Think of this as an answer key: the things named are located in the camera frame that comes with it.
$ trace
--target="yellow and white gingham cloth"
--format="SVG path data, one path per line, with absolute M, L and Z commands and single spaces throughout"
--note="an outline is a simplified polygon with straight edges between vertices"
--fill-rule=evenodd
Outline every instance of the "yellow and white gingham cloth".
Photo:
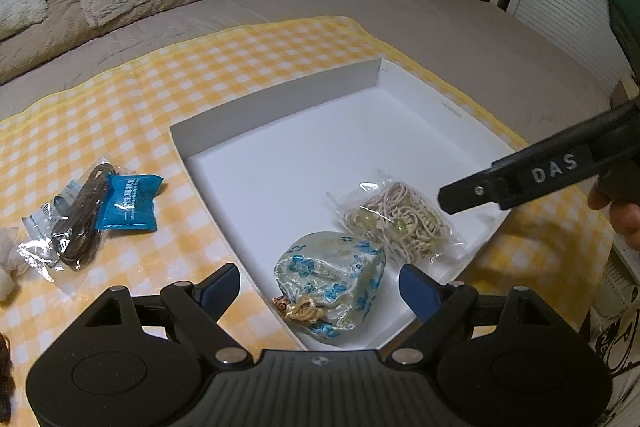
M 0 226 L 21 225 L 22 216 L 100 156 L 158 174 L 166 184 L 155 200 L 158 231 L 110 235 L 86 269 L 78 298 L 31 276 L 4 304 L 0 331 L 11 342 L 17 386 L 12 423 L 36 425 L 24 394 L 31 364 L 105 288 L 124 284 L 134 295 L 156 293 L 175 280 L 197 282 L 233 260 L 172 145 L 170 125 L 265 87 L 381 56 L 444 93 L 514 149 L 526 145 L 468 96 L 353 20 L 329 16 L 241 26 L 174 44 L 1 122 Z M 529 285 L 578 327 L 611 243 L 606 220 L 587 209 L 577 188 L 568 188 L 514 210 L 463 278 L 484 293 Z M 221 325 L 254 357 L 263 348 L 296 348 L 246 280 Z

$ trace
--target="cream cord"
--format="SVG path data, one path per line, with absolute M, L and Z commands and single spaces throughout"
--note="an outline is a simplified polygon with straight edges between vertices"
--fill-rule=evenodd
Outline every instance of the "cream cord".
M 344 221 L 354 233 L 364 233 L 380 243 L 386 256 L 396 263 L 417 263 L 442 253 L 451 230 L 440 214 L 420 193 L 401 182 L 393 182 L 358 208 L 348 211 Z

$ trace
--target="finger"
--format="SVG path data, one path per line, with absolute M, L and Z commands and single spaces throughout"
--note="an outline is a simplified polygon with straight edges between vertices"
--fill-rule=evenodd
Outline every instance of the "finger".
M 625 241 L 630 248 L 640 251 L 640 230 L 636 230 L 634 233 L 625 235 Z
M 597 185 L 593 185 L 591 192 L 589 192 L 589 198 L 587 198 L 589 208 L 592 208 L 593 210 L 600 210 L 607 206 L 610 201 L 611 199 L 604 195 Z
M 633 203 L 612 203 L 609 220 L 613 230 L 630 235 L 640 230 L 640 206 Z

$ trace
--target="beige bedsheet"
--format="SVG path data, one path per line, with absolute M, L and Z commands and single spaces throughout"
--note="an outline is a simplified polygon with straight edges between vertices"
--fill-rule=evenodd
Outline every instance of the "beige bedsheet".
M 204 0 L 94 39 L 0 86 L 0 120 L 174 42 L 230 26 L 326 14 L 356 19 L 529 142 L 608 108 L 591 73 L 528 26 L 477 0 Z

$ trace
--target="screw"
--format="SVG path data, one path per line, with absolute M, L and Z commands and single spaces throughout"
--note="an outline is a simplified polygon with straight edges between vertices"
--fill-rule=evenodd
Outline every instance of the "screw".
M 223 347 L 216 351 L 216 360 L 222 363 L 239 363 L 247 357 L 247 352 L 242 347 Z
M 402 365 L 414 365 L 424 358 L 422 352 L 413 347 L 401 347 L 391 353 L 391 358 Z

